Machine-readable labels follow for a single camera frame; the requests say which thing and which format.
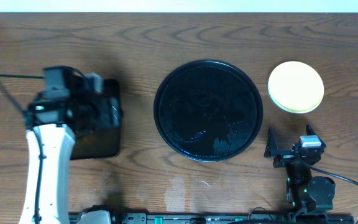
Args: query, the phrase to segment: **black plate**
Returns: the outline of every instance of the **black plate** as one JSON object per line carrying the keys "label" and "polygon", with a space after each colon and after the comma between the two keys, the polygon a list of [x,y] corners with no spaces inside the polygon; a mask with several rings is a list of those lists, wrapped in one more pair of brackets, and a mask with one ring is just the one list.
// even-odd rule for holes
{"label": "black plate", "polygon": [[164,79],[154,100],[161,137],[197,161],[238,155],[256,138],[263,107],[252,80],[233,65],[191,62]]}

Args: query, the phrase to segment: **black tray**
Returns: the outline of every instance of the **black tray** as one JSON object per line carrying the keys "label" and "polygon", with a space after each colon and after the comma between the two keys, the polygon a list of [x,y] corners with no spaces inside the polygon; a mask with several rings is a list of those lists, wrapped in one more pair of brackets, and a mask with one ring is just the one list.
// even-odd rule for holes
{"label": "black tray", "polygon": [[174,70],[154,101],[161,137],[197,161],[221,161],[244,151],[256,138],[262,117],[262,100],[252,80],[235,66],[214,60]]}

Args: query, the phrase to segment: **wooden table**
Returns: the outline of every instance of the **wooden table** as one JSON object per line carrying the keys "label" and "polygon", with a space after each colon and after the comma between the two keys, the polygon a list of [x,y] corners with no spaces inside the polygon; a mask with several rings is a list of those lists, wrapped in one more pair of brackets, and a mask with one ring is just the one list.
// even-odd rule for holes
{"label": "wooden table", "polygon": [[[245,71],[264,103],[254,143],[224,162],[179,155],[154,123],[162,80],[206,58]],[[324,100],[311,113],[290,114],[270,101],[270,72],[289,60],[311,65],[323,79]],[[328,145],[316,166],[358,181],[358,14],[0,13],[0,73],[41,75],[51,65],[119,79],[125,112],[119,156],[71,162],[70,211],[101,203],[149,212],[279,210],[287,206],[287,177],[263,158],[269,126],[290,148],[311,124]],[[44,88],[38,80],[5,84],[23,106]],[[27,153],[23,120],[0,92],[0,223],[20,218]],[[358,187],[335,181],[333,213],[358,219]]]}

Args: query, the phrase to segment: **black cable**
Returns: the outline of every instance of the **black cable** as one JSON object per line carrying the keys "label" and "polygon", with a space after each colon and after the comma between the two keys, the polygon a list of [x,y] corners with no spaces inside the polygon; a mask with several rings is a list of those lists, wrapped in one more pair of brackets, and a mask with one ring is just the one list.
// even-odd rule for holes
{"label": "black cable", "polygon": [[33,216],[33,221],[35,222],[35,224],[39,224],[41,220],[39,207],[40,207],[40,191],[41,191],[41,180],[42,180],[42,165],[44,164],[44,159],[45,159],[44,150],[43,150],[44,144],[42,144],[41,139],[38,137],[35,130],[31,129],[31,131],[34,132],[35,138],[37,139],[38,147],[40,149],[40,155],[38,156],[40,164],[38,169],[37,186],[35,189],[34,216]]}
{"label": "black cable", "polygon": [[[6,75],[6,74],[0,74],[0,78],[44,79],[43,77],[32,76],[32,75]],[[5,86],[1,82],[1,79],[0,79],[0,90],[5,94],[6,98],[13,104],[13,106],[16,108],[16,110],[22,114],[23,118],[25,118],[25,116],[26,116],[25,110],[22,109],[22,107],[16,101],[16,99],[5,88]],[[40,219],[41,219],[40,213],[39,213],[39,201],[40,201],[40,189],[41,189],[41,179],[42,179],[42,166],[43,166],[45,158],[44,158],[44,151],[42,149],[43,145],[41,143],[41,139],[38,137],[38,135],[34,131],[34,129],[31,129],[31,131],[34,132],[35,138],[36,138],[37,143],[38,143],[39,151],[40,151],[40,154],[39,154],[39,157],[38,157],[40,163],[39,163],[39,169],[38,169],[37,186],[36,186],[36,190],[35,190],[34,216],[33,216],[34,223],[39,224]]]}
{"label": "black cable", "polygon": [[[264,207],[255,207],[249,212],[248,220],[251,220],[251,215],[254,212],[254,210],[256,210],[256,209],[263,209],[263,210],[265,210],[265,212],[268,212]],[[274,218],[270,214],[268,214],[268,216],[270,217],[271,220],[274,220]]]}
{"label": "black cable", "polygon": [[[31,78],[31,79],[43,79],[43,77],[32,76],[32,75],[6,75],[0,74],[0,78]],[[8,92],[5,86],[2,84],[0,79],[0,90],[5,94],[5,97],[13,104],[18,112],[25,117],[25,110],[22,109],[21,105],[16,101],[16,99]]]}
{"label": "black cable", "polygon": [[231,222],[228,224],[293,224],[292,222],[285,221],[275,221],[275,220],[241,220],[236,222]]}
{"label": "black cable", "polygon": [[327,172],[327,171],[324,171],[324,170],[321,170],[321,169],[317,169],[317,168],[315,168],[315,167],[313,167],[313,166],[307,164],[307,163],[302,159],[302,157],[300,156],[299,152],[297,152],[296,156],[298,157],[298,159],[300,160],[300,162],[301,162],[304,166],[306,166],[307,168],[309,168],[309,169],[312,169],[312,170],[314,170],[314,171],[320,172],[320,173],[322,173],[322,174],[326,174],[326,175],[330,175],[330,176],[339,178],[339,179],[341,179],[341,180],[348,181],[349,183],[352,183],[352,184],[358,186],[358,182],[357,182],[357,181],[351,180],[351,179],[346,178],[346,177],[343,177],[343,176],[341,176],[341,175],[337,175],[337,174],[333,174],[333,173],[331,173],[331,172]]}
{"label": "black cable", "polygon": [[84,79],[84,82],[86,83],[86,88],[88,89],[88,91],[90,91],[91,90],[91,83],[87,79],[87,77],[84,75],[84,73],[82,73],[78,68],[73,68],[73,71],[78,73]]}

